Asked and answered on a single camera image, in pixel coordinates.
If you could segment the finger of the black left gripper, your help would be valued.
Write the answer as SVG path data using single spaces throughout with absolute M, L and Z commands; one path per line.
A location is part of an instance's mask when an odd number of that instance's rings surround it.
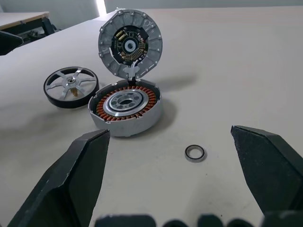
M 23 43 L 20 36 L 0 31 L 0 55 L 4 56 Z

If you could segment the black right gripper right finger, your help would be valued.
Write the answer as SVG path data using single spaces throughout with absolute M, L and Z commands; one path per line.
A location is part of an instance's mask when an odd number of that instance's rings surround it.
M 234 125 L 246 184 L 262 212 L 303 209 L 303 158 L 279 135 Z

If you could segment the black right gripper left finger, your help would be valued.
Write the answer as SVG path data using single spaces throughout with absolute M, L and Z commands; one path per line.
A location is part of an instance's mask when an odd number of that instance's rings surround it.
M 42 175 L 10 227 L 87 227 L 101 190 L 109 130 L 83 134 Z

